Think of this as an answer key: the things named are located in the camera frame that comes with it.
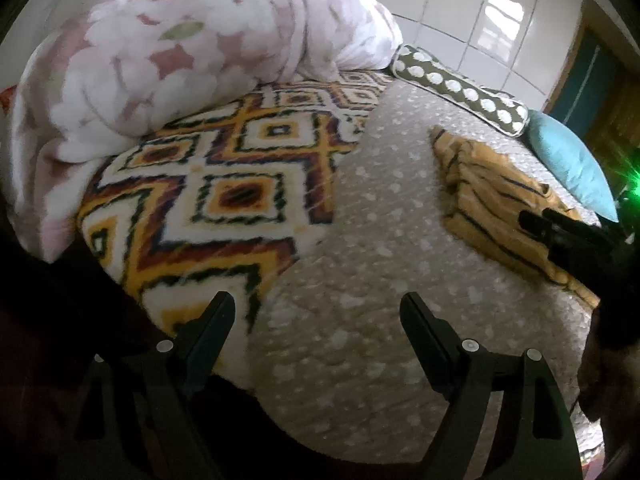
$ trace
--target pillow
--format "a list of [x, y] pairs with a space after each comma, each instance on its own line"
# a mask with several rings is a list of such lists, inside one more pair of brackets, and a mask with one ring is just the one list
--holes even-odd
[[527, 136], [540, 161], [583, 206], [617, 222], [607, 179], [580, 137], [542, 112], [530, 110], [529, 117]]
[[529, 111], [523, 102], [445, 67], [420, 47], [406, 44], [399, 48], [391, 71], [397, 78], [468, 110], [506, 136], [519, 137], [524, 132]]

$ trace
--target wall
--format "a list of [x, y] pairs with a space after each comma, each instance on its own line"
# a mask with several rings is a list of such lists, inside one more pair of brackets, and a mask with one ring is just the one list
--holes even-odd
[[[640, 49], [609, 0], [594, 0], [635, 55]], [[542, 109], [561, 76], [582, 0], [380, 0], [404, 40], [491, 88]]]
[[[30, 0], [0, 44], [0, 88], [15, 84], [31, 52], [87, 0]], [[405, 41], [478, 82], [543, 108], [560, 77], [582, 0], [380, 0]], [[594, 0], [631, 38], [609, 0]], [[633, 42], [633, 49], [640, 53]]]

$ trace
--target folded blanket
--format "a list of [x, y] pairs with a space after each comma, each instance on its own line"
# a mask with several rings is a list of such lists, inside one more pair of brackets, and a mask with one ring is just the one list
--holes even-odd
[[20, 242], [60, 256], [96, 169], [165, 123], [296, 74], [384, 68], [401, 41], [375, 0], [95, 0], [16, 91], [0, 171]]
[[454, 190], [452, 212], [445, 227], [472, 247], [524, 275], [543, 275], [596, 307], [599, 298], [583, 284], [548, 260], [547, 247], [518, 224], [523, 210], [541, 214], [549, 207], [581, 220], [555, 192], [511, 164], [482, 142], [450, 134], [436, 126], [433, 149]]

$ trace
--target pink floral blanket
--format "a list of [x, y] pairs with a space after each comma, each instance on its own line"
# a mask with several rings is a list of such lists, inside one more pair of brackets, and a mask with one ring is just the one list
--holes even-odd
[[401, 41], [375, 0], [95, 0], [15, 93], [0, 171], [20, 242], [57, 259], [96, 169], [165, 123], [259, 84], [384, 68]]

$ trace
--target metal rivet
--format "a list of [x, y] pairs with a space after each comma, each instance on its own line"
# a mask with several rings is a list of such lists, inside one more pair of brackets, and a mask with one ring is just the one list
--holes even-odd
[[156, 345], [156, 350], [164, 354], [165, 352], [168, 352], [169, 350], [171, 350], [171, 348], [173, 347], [174, 347], [173, 341], [171, 341], [170, 339], [163, 339], [161, 342], [159, 342]]
[[540, 361], [540, 359], [542, 359], [542, 354], [535, 348], [529, 348], [529, 350], [527, 350], [527, 357], [532, 361]]
[[464, 348], [467, 352], [477, 352], [480, 349], [480, 345], [473, 339], [465, 339], [462, 342], [462, 348]]

